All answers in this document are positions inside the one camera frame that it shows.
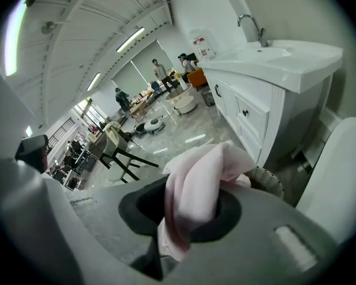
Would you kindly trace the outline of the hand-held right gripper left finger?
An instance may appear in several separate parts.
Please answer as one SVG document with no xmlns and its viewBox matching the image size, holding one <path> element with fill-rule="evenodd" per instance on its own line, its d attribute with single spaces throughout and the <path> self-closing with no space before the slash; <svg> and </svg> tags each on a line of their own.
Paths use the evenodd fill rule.
<svg viewBox="0 0 356 285">
<path fill-rule="evenodd" d="M 25 284 L 82 284 L 44 178 L 23 161 L 0 159 L 1 256 Z"/>
</svg>

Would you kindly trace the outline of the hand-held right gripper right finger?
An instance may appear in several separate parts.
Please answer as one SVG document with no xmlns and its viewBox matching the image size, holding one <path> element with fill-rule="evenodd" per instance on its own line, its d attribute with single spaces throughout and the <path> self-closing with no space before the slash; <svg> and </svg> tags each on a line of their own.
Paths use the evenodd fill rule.
<svg viewBox="0 0 356 285">
<path fill-rule="evenodd" d="M 215 218 L 167 273 L 158 254 L 166 177 L 93 191 L 90 230 L 120 262 L 119 284 L 313 284 L 338 252 L 317 224 L 267 192 L 221 185 Z"/>
</svg>

